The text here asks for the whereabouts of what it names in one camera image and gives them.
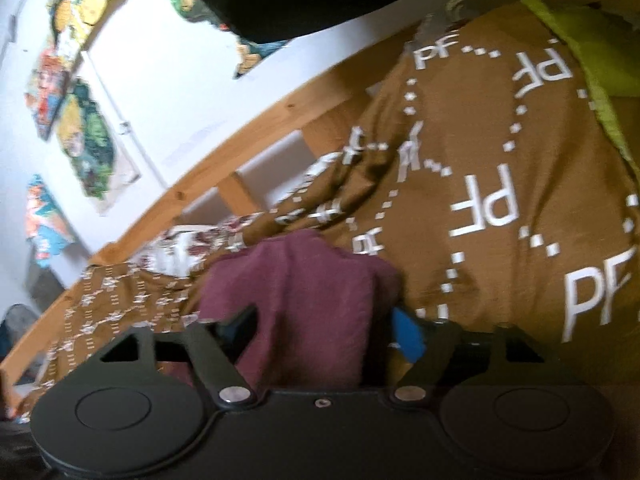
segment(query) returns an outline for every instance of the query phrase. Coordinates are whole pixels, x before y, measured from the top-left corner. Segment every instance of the maroon cloth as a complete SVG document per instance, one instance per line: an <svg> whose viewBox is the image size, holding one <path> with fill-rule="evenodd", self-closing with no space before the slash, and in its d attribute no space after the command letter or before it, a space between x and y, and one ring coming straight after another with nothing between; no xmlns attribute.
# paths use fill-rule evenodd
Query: maroon cloth
<svg viewBox="0 0 640 480"><path fill-rule="evenodd" d="M236 363L254 388L351 388L362 382L366 354L383 354L388 340L379 334L400 291L398 272L384 260L301 230L217 260L200 317L225 319L255 303L257 334Z"/></svg>

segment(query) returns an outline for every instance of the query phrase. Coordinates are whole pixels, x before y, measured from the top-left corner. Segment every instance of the silver screw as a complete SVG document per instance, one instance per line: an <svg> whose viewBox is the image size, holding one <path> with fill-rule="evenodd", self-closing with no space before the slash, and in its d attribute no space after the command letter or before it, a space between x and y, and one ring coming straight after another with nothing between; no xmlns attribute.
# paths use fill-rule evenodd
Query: silver screw
<svg viewBox="0 0 640 480"><path fill-rule="evenodd" d="M229 404L236 404L237 402L245 402L251 397L251 391L244 386L228 386L220 390L220 399L228 402Z"/></svg>
<svg viewBox="0 0 640 480"><path fill-rule="evenodd" d="M329 399L318 399L314 402L316 408L328 408L332 402Z"/></svg>
<svg viewBox="0 0 640 480"><path fill-rule="evenodd" d="M402 402L417 402L423 400L427 396L427 392L420 386L400 386L394 391L394 396Z"/></svg>

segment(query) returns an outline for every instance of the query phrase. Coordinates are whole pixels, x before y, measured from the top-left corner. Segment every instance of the dark round object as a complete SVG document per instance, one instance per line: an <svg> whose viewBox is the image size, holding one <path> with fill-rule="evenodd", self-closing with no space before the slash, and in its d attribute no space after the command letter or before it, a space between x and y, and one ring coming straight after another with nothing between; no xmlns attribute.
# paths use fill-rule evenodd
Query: dark round object
<svg viewBox="0 0 640 480"><path fill-rule="evenodd" d="M151 411L151 402L136 390L106 388L78 403L76 415L94 430L124 430L139 424Z"/></svg>
<svg viewBox="0 0 640 480"><path fill-rule="evenodd" d="M473 384L481 377L454 387L440 406L446 433L480 465L514 475L562 474L606 451L613 416L595 389Z"/></svg>
<svg viewBox="0 0 640 480"><path fill-rule="evenodd" d="M520 388L498 397L495 413L505 424L518 430L548 431L565 423L569 406L554 393Z"/></svg>
<svg viewBox="0 0 640 480"><path fill-rule="evenodd" d="M131 386L61 381L31 416L44 459L70 476L101 479L142 476L170 460L198 436L205 417L196 390L164 379Z"/></svg>

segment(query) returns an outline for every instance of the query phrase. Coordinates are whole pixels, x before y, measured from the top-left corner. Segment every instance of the white square dot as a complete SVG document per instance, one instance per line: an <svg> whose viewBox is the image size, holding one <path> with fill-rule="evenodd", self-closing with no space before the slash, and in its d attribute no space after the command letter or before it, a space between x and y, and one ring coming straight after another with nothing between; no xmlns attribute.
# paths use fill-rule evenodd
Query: white square dot
<svg viewBox="0 0 640 480"><path fill-rule="evenodd" d="M635 224L634 221L631 218L627 218L625 219L625 221L622 224L622 228L624 229L625 233L629 234L631 231L634 230Z"/></svg>
<svg viewBox="0 0 640 480"><path fill-rule="evenodd" d="M438 305L438 319L449 319L449 307L446 303Z"/></svg>
<svg viewBox="0 0 640 480"><path fill-rule="evenodd" d="M529 239L529 245L531 247L540 247L540 245L544 244L545 241L542 238L542 235L533 235L530 239Z"/></svg>
<svg viewBox="0 0 640 480"><path fill-rule="evenodd" d="M560 252L560 244L558 244L557 242L555 244L546 246L546 255L549 257L556 256L556 254L558 254L559 252Z"/></svg>

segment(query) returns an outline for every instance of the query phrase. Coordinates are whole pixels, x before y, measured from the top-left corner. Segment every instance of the wooden bed frame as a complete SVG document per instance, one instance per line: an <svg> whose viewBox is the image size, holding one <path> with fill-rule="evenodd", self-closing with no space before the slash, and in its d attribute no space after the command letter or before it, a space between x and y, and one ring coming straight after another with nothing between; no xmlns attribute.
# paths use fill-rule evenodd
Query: wooden bed frame
<svg viewBox="0 0 640 480"><path fill-rule="evenodd" d="M370 101L366 89L384 78L414 34L416 25L366 48L287 95L249 122L167 190L117 242L94 254L91 263L128 260L143 244L180 223L183 210L217 187L229 210L246 215L263 208L251 196L236 170L294 130L315 156L340 150L351 126ZM0 364L6 403L17 407L14 384L37 354L62 328L73 291L66 291L42 314Z"/></svg>

